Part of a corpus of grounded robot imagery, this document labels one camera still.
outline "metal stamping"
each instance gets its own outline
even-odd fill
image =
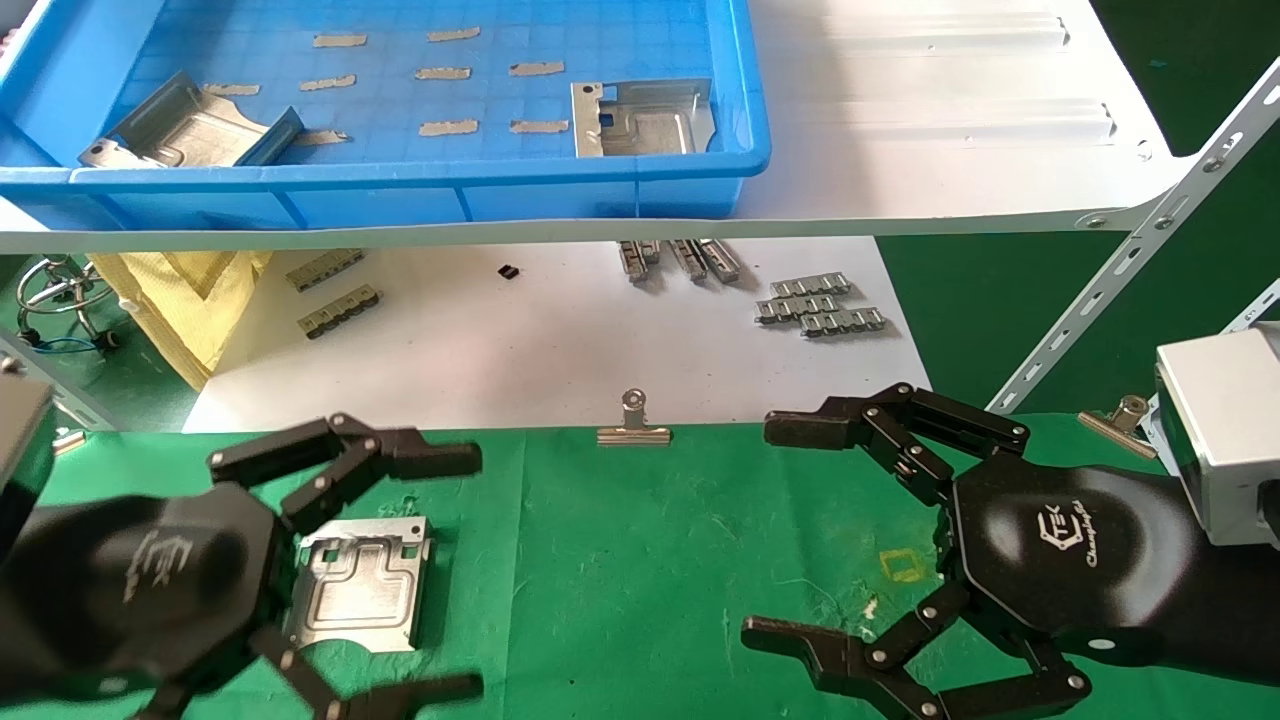
[[[823,337],[845,333],[876,332],[884,329],[884,316],[876,307],[836,310],[800,318],[800,334]]]
[[[849,282],[845,273],[826,273],[769,283],[773,297],[804,297],[818,293],[845,295],[852,287],[854,284]]]
[[[718,240],[699,240],[699,250],[703,251],[703,259],[707,260],[707,268],[716,275],[722,283],[735,283],[739,275],[742,273],[742,265],[733,258],[733,254],[728,251],[728,247]]]
[[[835,313],[837,310],[840,310],[840,305],[829,295],[774,297],[773,300],[760,300],[755,304],[755,322],[764,325],[788,323],[800,319],[801,315]]]
[[[378,291],[367,284],[362,284],[315,313],[311,313],[306,318],[302,318],[298,320],[298,327],[302,328],[303,333],[306,333],[307,340],[315,340],[337,328],[342,323],[346,323],[347,320],[364,313],[366,309],[378,305]]]
[[[676,263],[685,270],[689,279],[703,282],[707,279],[707,261],[698,250],[698,243],[691,240],[673,240],[671,249],[676,251]]]
[[[365,251],[358,249],[330,250],[301,268],[284,273],[293,290],[302,292],[337,275],[365,259]]]

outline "metal bracket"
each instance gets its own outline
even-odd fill
[[[1059,359],[1075,343],[1116,295],[1151,260],[1239,164],[1277,119],[1280,119],[1280,58],[1258,78],[1253,88],[1228,115],[1192,167],[1147,219],[1133,231],[1098,269],[1093,279],[1068,306],[1027,360],[987,404],[987,410],[1007,415],[1021,405]]]
[[[644,424],[644,391],[631,388],[622,393],[622,427],[600,428],[595,430],[596,445],[622,446],[668,446],[671,445],[671,430],[667,428],[650,428]]]
[[[1267,286],[1252,302],[1244,306],[1244,310],[1222,328],[1219,334],[1236,333],[1240,331],[1247,331],[1253,327],[1253,323],[1258,322],[1267,310],[1270,310],[1276,302],[1280,301],[1280,279],[1276,279]],[[1165,471],[1170,475],[1178,477],[1178,460],[1174,457],[1174,450],[1169,446],[1169,438],[1165,437],[1164,427],[1160,424],[1160,396],[1153,395],[1147,401],[1147,414],[1143,415],[1142,420],[1138,421],[1138,427],[1142,428],[1143,434],[1147,436],[1147,442],[1155,448],[1156,455],[1160,457],[1160,464],[1165,466]]]
[[[294,585],[289,642],[302,648],[343,639],[369,652],[412,652],[429,533],[426,518],[388,518],[332,520],[302,538],[310,557]]]

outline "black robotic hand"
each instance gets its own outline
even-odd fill
[[[980,459],[952,477],[913,432]],[[861,447],[928,506],[945,582],[876,642],[748,618],[742,642],[804,661],[814,687],[897,719],[1032,719],[1088,696],[1062,657],[1280,684],[1280,556],[1210,544],[1176,478],[1023,459],[1024,425],[908,384],[772,413],[765,441]],[[906,664],[957,619],[1030,674],[934,693]]]
[[[280,503],[250,488],[326,464]],[[178,720],[256,657],[320,720],[404,720],[483,693],[476,673],[339,697],[284,639],[294,541],[383,477],[480,471],[475,443],[429,445],[413,428],[334,415],[214,452],[214,487],[37,509],[0,565],[0,706],[156,688],[136,720]]]

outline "green mat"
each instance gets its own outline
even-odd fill
[[[1074,418],[1024,420],[1034,461],[1153,469]],[[209,452],[244,437],[97,436],[59,460],[44,500],[197,493],[209,486]],[[797,661],[744,648],[742,618],[838,625],[869,638],[937,585],[934,511],[863,454],[772,448],[758,425],[677,428],[666,450],[599,448],[588,429],[430,437],[477,439],[484,474],[383,482],[344,514],[431,520],[438,544],[419,637],[428,650],[369,656],[321,643],[306,651],[342,692],[484,673],[484,700],[420,717],[877,717],[865,703],[814,692]],[[278,482],[264,497],[275,502],[298,482]],[[1266,717],[1280,703],[1275,688],[1079,662],[1096,689],[1068,717]],[[1025,673],[963,624],[913,669],[934,689]],[[123,719],[146,698],[28,705],[0,711],[0,720]],[[251,716],[310,715],[261,662],[187,714]]]

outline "metal part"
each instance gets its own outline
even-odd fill
[[[417,79],[467,79],[471,77],[471,68],[419,68],[413,77]]]
[[[516,63],[511,67],[511,74],[516,77],[553,76],[564,72],[564,63]]]
[[[685,270],[689,279],[700,283],[707,279],[707,261],[698,251],[698,243],[691,240],[673,240],[671,249],[676,252],[676,263]]]
[[[467,40],[471,37],[479,37],[479,27],[468,27],[462,29],[442,29],[436,32],[426,33],[428,42],[448,42],[451,40]]]
[[[645,425],[644,391],[631,388],[622,393],[622,427],[595,430],[595,443],[600,446],[668,446],[671,430]]]
[[[311,313],[306,318],[302,318],[298,320],[298,327],[302,328],[303,333],[306,333],[307,340],[315,340],[337,328],[342,323],[346,323],[347,320],[364,313],[369,307],[378,305],[378,291],[367,284],[362,284],[315,313]]]
[[[634,240],[618,242],[618,256],[622,258],[622,269],[627,273],[627,279],[639,283],[649,278],[649,264],[645,261],[640,243]]]
[[[884,316],[876,307],[836,310],[835,313],[800,316],[800,334],[810,338],[882,329],[884,329]]]
[[[360,249],[330,250],[315,260],[284,273],[284,279],[289,281],[293,290],[302,292],[323,283],[364,259],[365,251]]]
[[[709,78],[572,83],[577,156],[705,152],[716,135],[710,88]]]
[[[818,313],[836,313],[840,305],[829,295],[810,295],[809,297],[774,297],[773,300],[760,300],[755,304],[755,322],[769,325],[773,323],[790,323],[799,320],[801,315],[814,315]]]
[[[369,42],[369,36],[360,35],[317,35],[311,41],[312,47],[360,47]]]
[[[328,77],[321,79],[308,79],[298,83],[298,90],[311,92],[312,90],[333,90],[334,87],[351,87],[356,85],[356,76]]]
[[[1080,291],[1080,295],[1050,328],[1004,387],[987,404],[987,410],[1001,415],[1012,413],[1053,369],[1091,324],[1107,309],[1116,295],[1148,260],[1164,246],[1192,213],[1204,201],[1253,145],[1280,119],[1280,102],[1268,95],[1280,86],[1280,59],[1262,73],[1253,88],[1228,115],[1213,137],[1188,164],[1187,174],[1153,208],[1147,219],[1120,243],[1111,258]],[[1201,172],[1206,164],[1215,172]]]
[[[265,165],[301,131],[293,108],[260,126],[236,102],[200,90],[179,72],[79,159],[96,168]]]
[[[480,129],[480,122],[476,119],[466,120],[442,120],[435,123],[422,123],[417,128],[417,135],[422,137],[436,137],[440,135],[470,135]]]
[[[819,293],[846,295],[852,287],[854,284],[849,282],[845,273],[826,273],[769,283],[773,297],[804,297]]]
[[[302,538],[289,641],[330,639],[369,652],[412,652],[422,568],[431,543],[426,518],[330,520]]]
[[[557,133],[568,129],[568,120],[511,120],[511,132]]]
[[[698,249],[703,251],[707,268],[716,279],[724,284],[736,283],[742,274],[742,264],[733,258],[728,247],[718,240],[699,240]]]
[[[1213,544],[1275,544],[1262,493],[1280,478],[1280,325],[1162,345],[1160,425]]]

